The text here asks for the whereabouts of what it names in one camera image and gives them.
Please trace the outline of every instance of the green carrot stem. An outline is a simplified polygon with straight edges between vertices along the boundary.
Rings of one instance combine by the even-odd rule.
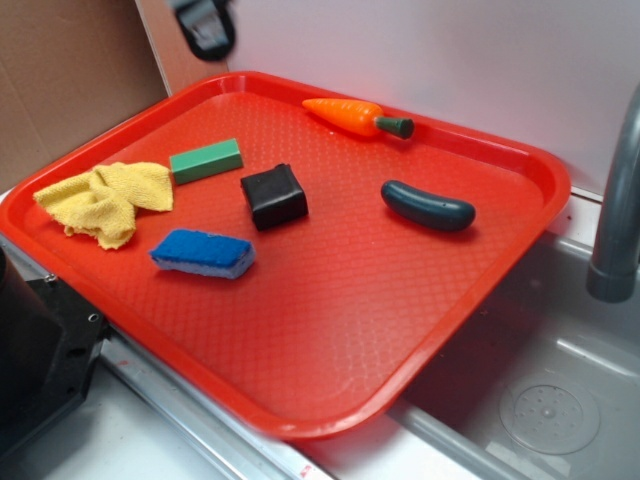
[[[375,124],[380,130],[405,140],[413,135],[415,129],[410,118],[376,117]]]

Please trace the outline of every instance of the tray rim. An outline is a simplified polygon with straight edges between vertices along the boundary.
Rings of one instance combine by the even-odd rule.
[[[41,188],[41,186],[44,186],[39,184],[43,179],[47,179],[47,184],[50,184],[58,179],[62,180],[63,178],[67,178],[68,174],[60,175],[57,172],[64,170],[67,164],[77,161],[78,158],[84,160],[83,163],[74,165],[78,170],[81,168],[87,170],[95,166],[99,162],[99,159],[92,158],[91,155],[86,155],[87,152],[97,148],[106,148],[107,153],[101,153],[100,156],[108,157],[124,146],[124,144],[120,142],[122,137],[129,137],[133,132],[135,135],[139,135],[138,138],[142,138],[147,133],[159,128],[159,126],[166,123],[166,121],[174,118],[176,112],[190,110],[208,98],[211,98],[213,93],[223,94],[249,91],[260,94],[261,89],[264,90],[267,87],[281,89],[283,91],[286,90],[287,92],[295,88],[296,94],[291,96],[288,102],[292,105],[299,105],[301,99],[318,96],[349,98],[346,95],[341,95],[336,92],[259,72],[230,72],[209,77],[151,106],[147,110],[117,125],[69,154],[62,156],[33,176],[20,182],[0,204],[0,230],[9,240],[22,248],[44,268],[56,273],[56,275],[67,281],[71,281],[75,277],[73,266],[67,264],[57,256],[52,256],[44,245],[32,241],[29,235],[23,232],[18,225],[12,221],[12,215],[19,215],[19,213],[11,211],[14,203],[19,203],[25,195],[31,197],[29,193],[32,194]],[[437,138],[440,138],[440,140],[444,138],[445,142],[442,146],[444,150],[456,148],[456,145],[459,148],[462,144],[460,140],[471,142],[478,149],[475,153],[476,157],[479,157],[468,157],[471,160],[486,162],[488,159],[484,158],[484,156],[487,152],[490,153],[496,148],[512,151],[513,155],[522,159],[527,157],[528,161],[523,162],[518,168],[513,168],[513,165],[508,164],[499,165],[495,162],[489,163],[531,178],[543,196],[544,206],[535,216],[535,219],[529,221],[526,228],[518,234],[513,242],[502,250],[499,258],[477,279],[471,289],[461,299],[462,301],[456,302],[453,308],[446,313],[445,317],[454,318],[456,315],[458,317],[462,316],[462,319],[456,322],[455,328],[452,330],[450,323],[440,321],[432,330],[433,334],[444,334],[446,338],[449,338],[464,323],[466,312],[477,307],[490,293],[484,291],[484,289],[480,289],[477,285],[484,284],[485,282],[497,285],[508,273],[510,268],[515,265],[544,232],[553,218],[564,208],[569,199],[571,189],[570,178],[558,158],[536,147],[452,123],[411,114],[393,107],[381,106],[389,115],[410,115],[414,118],[417,125],[415,135],[418,137],[428,138],[429,135],[431,135],[431,138],[434,138],[434,135],[441,135],[441,137]],[[164,119],[165,121],[160,125],[154,124],[149,128],[147,123],[157,121],[158,118]],[[92,302],[97,303],[101,308],[103,307],[102,304],[105,303],[106,299],[104,297],[106,296],[101,294],[98,288],[82,281],[82,278],[76,279],[73,285],[81,294],[85,295]],[[113,302],[109,308],[105,309],[105,313],[111,318],[123,318],[123,316],[126,318],[128,316],[127,309],[122,305],[118,306],[115,302]],[[150,326],[145,325],[142,321],[134,323],[132,330],[135,330],[137,334],[131,335],[128,331],[126,332],[134,341],[148,348],[151,353],[161,361],[168,363],[171,368],[181,375],[185,375],[184,372],[188,371],[189,374],[185,375],[185,378],[196,386],[202,385],[203,382],[207,384],[211,383],[213,376],[217,379],[217,395],[212,394],[209,391],[210,389],[204,390],[206,394],[212,396],[214,399],[217,398],[217,396],[232,399],[232,404],[228,402],[224,402],[224,404],[240,418],[266,433],[288,440],[331,436],[359,425],[365,420],[371,419],[376,414],[386,410],[401,393],[402,388],[405,387],[419,372],[420,368],[424,367],[429,361],[430,357],[426,352],[432,350],[432,345],[428,341],[428,338],[423,339],[419,346],[407,357],[407,360],[391,374],[363,405],[355,406],[351,410],[344,412],[344,414],[326,418],[322,422],[315,420],[292,421],[266,411],[261,405],[253,402],[241,392],[238,392],[229,382],[215,372],[206,369],[180,348],[177,348],[166,338],[163,338],[164,335],[161,332],[150,328]],[[149,348],[148,343],[151,342],[155,344],[155,348]],[[170,352],[170,355],[162,353],[167,351]]]

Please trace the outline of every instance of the gray faucet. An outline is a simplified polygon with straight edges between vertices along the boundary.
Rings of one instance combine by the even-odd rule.
[[[605,302],[631,297],[640,258],[640,85],[620,130],[609,171],[587,290]]]

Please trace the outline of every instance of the cardboard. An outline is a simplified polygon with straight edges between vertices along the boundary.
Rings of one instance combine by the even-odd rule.
[[[0,192],[166,97],[134,2],[2,9]]]

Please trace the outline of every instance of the toy vegetable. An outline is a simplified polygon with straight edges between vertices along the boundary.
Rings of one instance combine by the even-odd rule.
[[[302,106],[338,127],[367,137],[380,133],[380,130],[403,139],[413,134],[413,120],[385,117],[382,108],[375,103],[341,98],[313,98],[304,100]]]

